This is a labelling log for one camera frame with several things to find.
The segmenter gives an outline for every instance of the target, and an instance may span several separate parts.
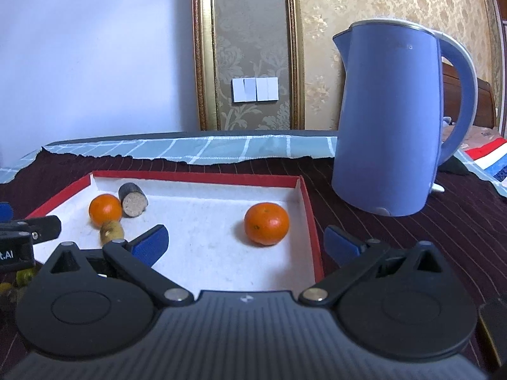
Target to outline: kettle handle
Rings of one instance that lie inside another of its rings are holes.
[[[472,58],[466,49],[454,38],[439,31],[433,31],[440,41],[440,52],[456,68],[461,85],[461,104],[458,121],[452,133],[440,147],[438,165],[447,161],[456,152],[472,126],[477,111],[477,75]]]

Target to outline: floral wallpaper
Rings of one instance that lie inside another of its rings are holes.
[[[215,0],[215,35],[221,129],[290,129],[286,0]],[[278,77],[279,100],[233,103],[236,77]]]
[[[337,128],[345,73],[332,37],[358,20],[392,16],[444,31],[468,49],[478,77],[492,80],[484,0],[301,0],[301,11],[306,129]]]

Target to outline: metal screw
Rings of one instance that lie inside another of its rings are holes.
[[[172,301],[183,301],[188,296],[190,296],[190,293],[185,289],[169,289],[164,293],[164,297]]]
[[[328,298],[328,296],[329,293],[327,291],[318,287],[312,287],[303,292],[303,297],[312,301],[322,301]]]

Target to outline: wall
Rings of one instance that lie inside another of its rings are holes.
[[[215,35],[221,129],[290,129],[286,0],[215,0]],[[277,102],[232,102],[232,78],[267,76]]]
[[[484,0],[301,0],[301,7],[307,129],[337,127],[344,70],[331,38],[365,18],[405,18],[450,34],[471,53],[478,77],[491,82]]]
[[[52,141],[198,130],[192,0],[0,0],[0,166]]]

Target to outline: blue electric kettle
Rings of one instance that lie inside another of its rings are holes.
[[[333,42],[346,70],[333,189],[370,213],[414,214],[475,118],[472,59],[448,35],[395,18],[355,22]],[[459,118],[444,143],[442,56],[461,83]]]

